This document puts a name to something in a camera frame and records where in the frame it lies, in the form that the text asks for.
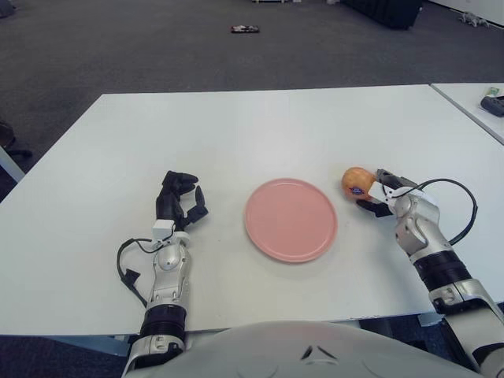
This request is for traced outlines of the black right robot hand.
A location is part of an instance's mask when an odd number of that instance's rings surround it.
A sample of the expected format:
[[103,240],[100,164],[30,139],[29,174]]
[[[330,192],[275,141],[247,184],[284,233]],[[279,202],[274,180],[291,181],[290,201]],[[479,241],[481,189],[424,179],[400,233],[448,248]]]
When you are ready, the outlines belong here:
[[[413,181],[403,176],[396,176],[385,169],[376,170],[376,179],[379,184],[381,194],[384,196],[392,196],[392,192],[394,190],[404,187],[411,188],[417,185]],[[356,204],[362,209],[374,213],[376,217],[388,217],[394,214],[387,201],[382,199],[376,199],[374,197],[371,197],[370,199],[358,199]]]

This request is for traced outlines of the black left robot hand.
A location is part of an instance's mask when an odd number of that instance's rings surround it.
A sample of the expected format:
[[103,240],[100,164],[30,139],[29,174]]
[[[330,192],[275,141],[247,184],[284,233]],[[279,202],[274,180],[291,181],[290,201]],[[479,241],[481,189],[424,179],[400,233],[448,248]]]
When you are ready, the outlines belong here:
[[[195,206],[187,212],[181,207],[182,195],[195,192]],[[173,221],[175,230],[183,232],[189,224],[200,221],[209,213],[198,177],[183,173],[168,171],[161,184],[161,191],[156,199],[156,219]]]

